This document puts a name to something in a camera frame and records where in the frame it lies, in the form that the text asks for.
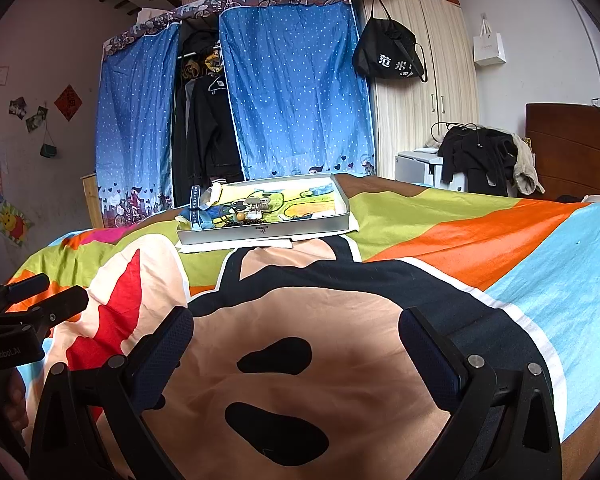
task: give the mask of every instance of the wall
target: wall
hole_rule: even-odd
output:
[[[133,16],[98,0],[16,0],[0,21],[0,163],[4,196],[35,224],[20,248],[0,233],[0,282],[62,234],[89,228],[80,177],[93,173],[94,125],[102,43],[133,24]],[[82,107],[70,122],[54,101],[71,84]],[[44,128],[27,133],[8,114],[24,97],[27,117],[48,107],[56,158],[40,156]]]
[[[571,0],[460,0],[469,37],[487,13],[502,34],[507,63],[476,67],[483,124],[522,134],[530,102],[591,104],[600,75],[585,25],[600,60],[600,34]]]

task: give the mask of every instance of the wardrobe door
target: wardrobe door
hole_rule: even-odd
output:
[[[376,173],[394,178],[395,156],[398,152],[424,145],[430,128],[438,119],[438,100],[434,61],[420,0],[382,0],[392,19],[400,22],[416,36],[424,51],[429,81],[417,77],[408,79],[375,79],[371,83],[371,106],[376,131]],[[363,0],[363,19],[371,16],[372,0]],[[376,1],[374,17],[385,19],[382,6]],[[422,51],[416,48],[422,57]]]
[[[446,0],[420,0],[433,59],[440,121],[477,123],[478,88],[474,54],[462,9]]]

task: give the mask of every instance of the red diamond decoration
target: red diamond decoration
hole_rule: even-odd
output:
[[[82,100],[78,97],[78,94],[75,93],[75,90],[69,85],[64,91],[60,94],[60,97],[56,99],[56,107],[60,110],[60,113],[64,115],[67,121],[70,121],[71,118],[78,111],[78,108],[82,106]]]

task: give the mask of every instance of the black bag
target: black bag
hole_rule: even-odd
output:
[[[353,52],[353,67],[360,75],[380,79],[404,79],[418,76],[427,82],[427,65],[424,67],[416,52],[416,37],[403,24],[391,19],[382,0],[378,0],[387,20],[371,17],[366,22],[360,40]]]

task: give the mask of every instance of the blue curtain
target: blue curtain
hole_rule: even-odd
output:
[[[96,175],[105,226],[172,207],[171,97],[175,23],[102,63],[96,118]]]
[[[373,173],[366,82],[352,66],[350,5],[236,7],[220,17],[224,70],[247,179]]]

